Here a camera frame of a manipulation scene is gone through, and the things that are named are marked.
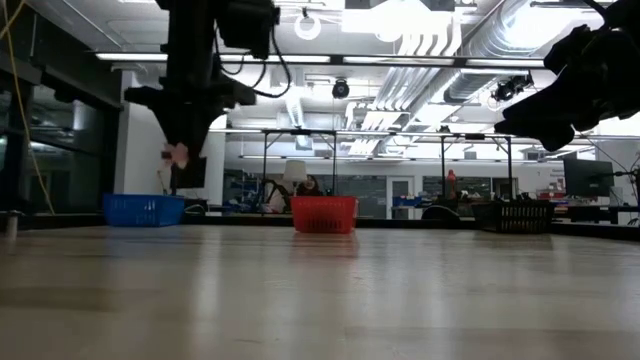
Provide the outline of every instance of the plastic basket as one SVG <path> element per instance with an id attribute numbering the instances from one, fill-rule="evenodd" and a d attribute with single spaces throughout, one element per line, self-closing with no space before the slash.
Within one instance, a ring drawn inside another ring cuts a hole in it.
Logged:
<path id="1" fill-rule="evenodd" d="M 541 234 L 549 231 L 555 205 L 548 201 L 492 202 L 472 206 L 483 230 L 501 233 Z"/>
<path id="2" fill-rule="evenodd" d="M 180 223 L 184 199 L 160 195 L 104 195 L 104 216 L 110 226 L 160 227 Z"/>
<path id="3" fill-rule="evenodd" d="M 350 196 L 293 197 L 293 225 L 303 233 L 349 234 L 356 227 L 357 201 Z"/>

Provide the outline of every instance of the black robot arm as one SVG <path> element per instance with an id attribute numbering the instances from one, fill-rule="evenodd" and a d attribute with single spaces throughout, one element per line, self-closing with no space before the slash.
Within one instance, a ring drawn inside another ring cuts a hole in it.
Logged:
<path id="1" fill-rule="evenodd" d="M 577 27 L 556 43 L 544 59 L 556 81 L 505 109 L 496 132 L 538 139 L 556 151 L 573 140 L 574 129 L 586 131 L 600 120 L 627 119 L 640 110 L 640 1 L 618 0 L 607 9 L 585 2 L 605 24 Z"/>
<path id="2" fill-rule="evenodd" d="M 252 88 L 227 76 L 214 51 L 216 29 L 225 46 L 246 49 L 258 59 L 269 56 L 271 32 L 280 10 L 271 0 L 156 0 L 169 12 L 167 54 L 162 89 L 130 88 L 125 100 L 155 114 L 167 142 L 182 143 L 196 159 L 213 120 L 225 108 L 253 105 Z"/>

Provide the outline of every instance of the camera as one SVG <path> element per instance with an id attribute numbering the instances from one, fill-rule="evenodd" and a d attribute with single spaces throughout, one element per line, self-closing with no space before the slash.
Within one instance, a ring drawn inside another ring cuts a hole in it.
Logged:
<path id="1" fill-rule="evenodd" d="M 336 80 L 336 84 L 333 85 L 333 98 L 334 99 L 344 99 L 349 96 L 349 85 L 347 84 L 347 80 L 338 79 Z"/>

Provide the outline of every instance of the lamp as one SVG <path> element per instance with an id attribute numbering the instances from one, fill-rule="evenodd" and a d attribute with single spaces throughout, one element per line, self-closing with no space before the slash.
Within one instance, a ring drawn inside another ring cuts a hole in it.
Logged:
<path id="1" fill-rule="evenodd" d="M 282 180 L 291 181 L 293 185 L 293 195 L 297 195 L 296 182 L 307 181 L 307 164 L 300 160 L 287 160 L 284 166 Z"/>

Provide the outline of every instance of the wire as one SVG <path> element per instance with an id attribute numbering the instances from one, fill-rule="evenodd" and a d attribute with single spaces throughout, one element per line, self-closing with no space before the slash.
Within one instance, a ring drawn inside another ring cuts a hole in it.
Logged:
<path id="1" fill-rule="evenodd" d="M 584 1 L 585 4 L 589 5 L 591 8 L 593 8 L 593 10 L 597 11 L 598 14 L 600 14 L 600 16 L 602 16 L 602 19 L 604 19 L 605 25 L 609 22 L 607 21 L 608 20 L 607 10 L 604 8 L 604 6 L 595 2 L 595 0 L 582 0 L 582 1 Z"/>
<path id="2" fill-rule="evenodd" d="M 22 117 L 22 124 L 24 125 L 24 137 L 27 143 L 27 149 L 29 149 L 29 154 L 31 154 L 31 160 L 33 161 L 33 168 L 36 170 L 36 174 L 38 175 L 38 182 L 40 183 L 40 188 L 42 188 L 42 192 L 44 193 L 45 201 L 47 203 L 47 206 L 49 207 L 49 211 L 51 212 L 51 215 L 55 215 L 56 212 L 53 210 L 51 197 L 49 196 L 47 187 L 44 185 L 44 181 L 42 180 L 42 173 L 40 172 L 40 167 L 38 166 L 38 160 L 36 159 L 36 154 L 33 151 L 33 147 L 31 146 L 31 133 L 29 131 L 27 116 L 24 111 L 24 103 L 22 102 L 22 92 L 20 91 L 20 80 L 18 78 L 18 71 L 16 69 L 16 61 L 15 61 L 16 59 L 13 51 L 13 39 L 11 38 L 11 32 L 9 30 L 13 21 L 15 21 L 15 19 L 18 18 L 18 15 L 20 14 L 20 11 L 22 10 L 23 5 L 25 3 L 25 0 L 22 0 L 20 2 L 20 5 L 18 5 L 16 12 L 11 17 L 11 20 L 9 20 L 9 17 L 8 17 L 9 9 L 7 8 L 6 0 L 3 0 L 3 3 L 5 8 L 4 20 L 7 23 L 7 25 L 5 25 L 4 29 L 2 29 L 2 32 L 0 32 L 0 39 L 2 39 L 5 33 L 7 34 L 7 42 L 9 43 L 9 60 L 11 61 L 11 71 L 13 71 L 13 80 L 16 87 L 16 96 L 18 97 L 18 106 L 20 108 L 20 116 Z"/>
<path id="3" fill-rule="evenodd" d="M 260 77 L 258 77 L 258 80 L 256 81 L 255 84 L 253 84 L 253 86 L 251 87 L 252 89 L 255 89 L 256 86 L 260 85 L 260 83 L 262 82 L 262 79 L 264 79 L 264 75 L 267 73 L 267 62 L 263 61 L 262 62 L 262 72 L 260 73 Z"/>
<path id="4" fill-rule="evenodd" d="M 262 92 L 260 90 L 256 90 L 255 87 L 258 86 L 258 84 L 260 84 L 262 82 L 262 80 L 264 79 L 264 75 L 267 72 L 267 64 L 266 62 L 262 63 L 262 73 L 260 74 L 260 77 L 258 78 L 258 81 L 255 83 L 255 85 L 252 86 L 253 88 L 253 92 L 255 92 L 256 94 L 260 95 L 260 96 L 264 96 L 267 98 L 271 98 L 271 99 L 278 99 L 283 97 L 286 93 L 289 92 L 289 90 L 291 89 L 291 72 L 289 71 L 289 67 L 287 66 L 287 63 L 284 61 L 284 57 L 282 56 L 282 52 L 280 51 L 280 47 L 278 46 L 278 42 L 276 41 L 276 27 L 275 25 L 271 28 L 271 42 L 273 42 L 273 48 L 276 50 L 276 54 L 278 55 L 278 58 L 280 59 L 280 63 L 282 64 L 282 66 L 284 67 L 284 72 L 287 75 L 287 88 L 281 92 L 280 94 L 269 94 L 269 93 L 265 93 Z M 220 56 L 220 45 L 218 44 L 218 27 L 216 26 L 216 28 L 214 29 L 214 36 L 213 36 L 213 44 L 216 50 L 216 55 Z M 237 72 L 229 72 L 228 70 L 226 70 L 223 66 L 222 63 L 220 63 L 220 68 L 222 69 L 223 72 L 227 73 L 228 75 L 238 75 L 240 73 L 240 71 L 242 71 L 242 68 L 244 66 L 244 57 L 246 55 L 248 55 L 249 53 L 245 53 L 242 55 L 242 60 L 240 62 L 240 68 L 238 69 Z"/>
<path id="5" fill-rule="evenodd" d="M 284 61 L 284 58 L 282 57 L 282 52 L 280 51 L 280 47 L 278 47 L 278 42 L 276 41 L 276 27 L 275 26 L 273 26 L 273 28 L 271 29 L 271 41 L 273 42 L 273 48 L 276 50 L 276 54 L 278 54 L 278 58 L 280 59 L 280 63 L 284 67 L 284 72 L 287 75 L 287 88 L 284 89 L 283 92 L 281 92 L 280 94 L 277 94 L 277 95 L 268 94 L 268 93 L 265 93 L 265 92 L 262 92 L 262 91 L 256 90 L 256 89 L 253 89 L 253 91 L 256 94 L 260 95 L 260 96 L 268 97 L 268 98 L 271 98 L 271 99 L 278 99 L 278 98 L 283 97 L 291 89 L 291 72 L 289 71 L 289 67 L 287 66 L 287 63 Z"/>
<path id="6" fill-rule="evenodd" d="M 237 71 L 231 72 L 231 71 L 229 71 L 229 70 L 225 69 L 225 68 L 222 66 L 222 63 L 220 63 L 220 69 L 221 69 L 223 72 L 225 72 L 227 75 L 231 75 L 231 76 L 233 76 L 233 75 L 238 75 L 238 74 L 240 74 L 240 72 L 242 72 L 242 68 L 244 68 L 244 57 L 245 57 L 245 56 L 247 56 L 247 55 L 249 55 L 249 54 L 250 54 L 250 53 L 248 53 L 248 52 L 246 52 L 246 53 L 242 54 L 242 59 L 240 60 L 240 67 L 238 67 L 238 70 L 237 70 Z"/>
<path id="7" fill-rule="evenodd" d="M 20 4 L 18 4 L 18 8 L 16 9 L 16 12 L 13 14 L 13 16 L 11 16 L 11 19 L 7 19 L 7 16 L 8 16 L 7 12 L 9 11 L 9 8 L 7 6 L 6 0 L 3 0 L 2 3 L 4 4 L 4 20 L 6 25 L 4 26 L 2 31 L 0 31 L 0 40 L 2 40 L 2 38 L 9 32 L 11 25 L 13 25 L 13 23 L 16 21 L 16 19 L 18 18 L 18 15 L 20 15 L 20 12 L 22 11 L 22 8 L 26 4 L 26 0 L 20 1 Z"/>

